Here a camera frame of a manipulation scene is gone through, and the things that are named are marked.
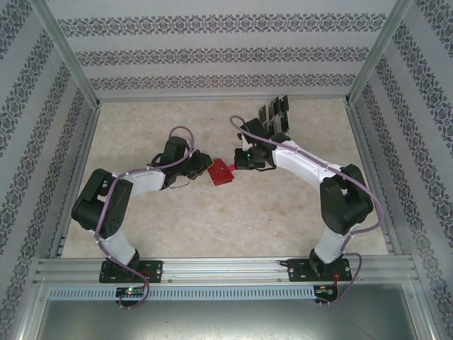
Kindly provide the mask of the red card holder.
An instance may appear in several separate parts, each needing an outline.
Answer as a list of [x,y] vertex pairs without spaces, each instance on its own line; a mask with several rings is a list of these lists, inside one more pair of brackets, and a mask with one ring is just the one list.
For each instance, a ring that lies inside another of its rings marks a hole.
[[234,179],[233,171],[236,169],[234,164],[226,165],[222,159],[214,159],[207,171],[215,186],[230,183]]

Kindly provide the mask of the left controller circuit board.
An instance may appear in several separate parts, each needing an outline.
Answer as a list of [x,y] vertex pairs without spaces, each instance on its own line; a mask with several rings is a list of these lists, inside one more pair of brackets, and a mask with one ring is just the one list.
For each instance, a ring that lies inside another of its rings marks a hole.
[[145,289],[143,287],[122,287],[117,288],[115,291],[115,297],[117,299],[142,299],[145,293]]

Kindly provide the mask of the controller circuit board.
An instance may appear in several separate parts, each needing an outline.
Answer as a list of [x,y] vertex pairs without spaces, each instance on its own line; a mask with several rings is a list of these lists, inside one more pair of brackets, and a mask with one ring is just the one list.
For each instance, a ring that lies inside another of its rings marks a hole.
[[338,298],[338,287],[333,285],[315,285],[314,294],[316,301],[321,303],[333,302]]
[[122,287],[117,288],[115,291],[115,297],[117,299],[142,299],[145,293],[145,289],[143,287]]

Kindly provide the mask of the grey metal panel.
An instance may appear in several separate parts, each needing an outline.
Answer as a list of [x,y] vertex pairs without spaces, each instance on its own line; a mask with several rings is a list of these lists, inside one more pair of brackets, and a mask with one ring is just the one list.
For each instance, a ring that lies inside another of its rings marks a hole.
[[439,340],[412,283],[355,285],[317,305],[264,300],[152,300],[130,311],[82,288],[41,288],[18,340]]

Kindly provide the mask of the right controller circuit board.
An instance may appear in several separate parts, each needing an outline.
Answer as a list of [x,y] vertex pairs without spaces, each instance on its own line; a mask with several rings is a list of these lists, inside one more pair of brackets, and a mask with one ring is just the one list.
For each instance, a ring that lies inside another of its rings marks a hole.
[[338,298],[338,287],[333,285],[315,285],[314,294],[316,301],[321,303],[333,302]]

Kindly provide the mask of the aluminium back frame rail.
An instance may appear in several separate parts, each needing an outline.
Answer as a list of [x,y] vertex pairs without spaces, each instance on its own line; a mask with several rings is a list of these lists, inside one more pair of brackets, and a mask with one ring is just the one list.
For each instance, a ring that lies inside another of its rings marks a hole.
[[[156,103],[156,102],[182,102],[182,101],[271,101],[275,95],[242,95],[242,96],[155,96],[155,97],[112,97],[100,98],[99,103]],[[345,100],[346,95],[335,94],[320,94],[320,95],[307,95],[307,94],[292,94],[288,99],[294,100],[327,100],[327,99],[341,99]]]

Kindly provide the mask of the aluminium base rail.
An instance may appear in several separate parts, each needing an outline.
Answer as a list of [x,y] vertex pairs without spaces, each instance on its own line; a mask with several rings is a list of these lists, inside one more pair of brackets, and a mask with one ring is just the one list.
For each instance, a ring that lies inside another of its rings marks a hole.
[[[163,259],[161,285],[289,285],[282,257],[249,258],[169,258]],[[34,284],[95,285],[102,259],[40,259]],[[349,257],[351,271],[358,272],[356,283],[407,283],[419,281],[413,258],[408,255],[363,256],[362,265]]]

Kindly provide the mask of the aluminium side frame rail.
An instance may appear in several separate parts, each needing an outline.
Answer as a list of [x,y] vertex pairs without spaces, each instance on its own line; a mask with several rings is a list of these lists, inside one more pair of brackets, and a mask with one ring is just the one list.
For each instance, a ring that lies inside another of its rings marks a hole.
[[349,104],[345,104],[345,111],[350,122],[352,134],[357,145],[360,160],[364,167],[365,176],[367,179],[368,188],[377,196],[379,202],[382,204],[383,213],[379,218],[381,220],[381,229],[386,243],[387,250],[392,255],[402,255],[398,237],[395,232],[393,221],[391,219],[384,192],[379,182],[379,176],[375,169],[372,153],[369,150],[367,139],[360,124],[355,108]]
[[88,155],[96,131],[96,125],[101,112],[101,106],[102,103],[99,103],[95,108],[93,108],[90,118],[86,122],[84,133],[81,138],[80,148],[77,153],[76,163],[74,164],[72,171],[71,181],[69,182],[69,186],[67,188],[64,205],[59,213],[57,228],[52,238],[47,258],[54,259],[60,255],[59,250],[62,247],[61,242],[63,238],[65,238],[71,223],[71,210],[78,196]]

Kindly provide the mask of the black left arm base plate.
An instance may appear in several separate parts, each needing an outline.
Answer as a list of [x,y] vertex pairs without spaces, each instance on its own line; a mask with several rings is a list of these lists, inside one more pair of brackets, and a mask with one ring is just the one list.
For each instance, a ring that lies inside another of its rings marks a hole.
[[[145,261],[138,260],[132,262],[130,267],[136,272],[143,275],[150,283],[160,283],[163,272],[162,261]],[[105,260],[101,265],[99,274],[100,283],[143,283],[143,279],[136,274],[131,273],[122,266]]]

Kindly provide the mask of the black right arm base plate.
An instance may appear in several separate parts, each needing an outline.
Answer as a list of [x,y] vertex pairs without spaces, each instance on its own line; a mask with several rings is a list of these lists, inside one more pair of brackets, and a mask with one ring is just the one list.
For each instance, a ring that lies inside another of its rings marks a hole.
[[290,282],[340,282],[352,280],[350,263],[345,258],[335,260],[333,263],[324,264],[322,261],[315,265],[310,259],[288,259],[286,260]]

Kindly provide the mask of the aluminium frame post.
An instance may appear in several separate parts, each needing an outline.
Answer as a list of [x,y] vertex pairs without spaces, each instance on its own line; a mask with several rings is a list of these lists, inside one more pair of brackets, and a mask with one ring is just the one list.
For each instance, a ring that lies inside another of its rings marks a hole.
[[371,77],[374,68],[384,54],[384,51],[391,41],[393,34],[396,32],[396,29],[399,27],[413,1],[414,0],[396,0],[390,14],[385,20],[385,23],[377,36],[377,39],[369,51],[364,64],[358,72],[349,93],[345,96],[344,103],[346,106],[351,106],[357,101],[362,89]]
[[39,18],[47,34],[51,38],[59,55],[74,77],[78,87],[81,89],[85,99],[95,107],[98,107],[99,99],[94,91],[88,77],[86,76],[76,53],[71,48],[57,19],[54,17],[46,0],[29,0],[34,12]]

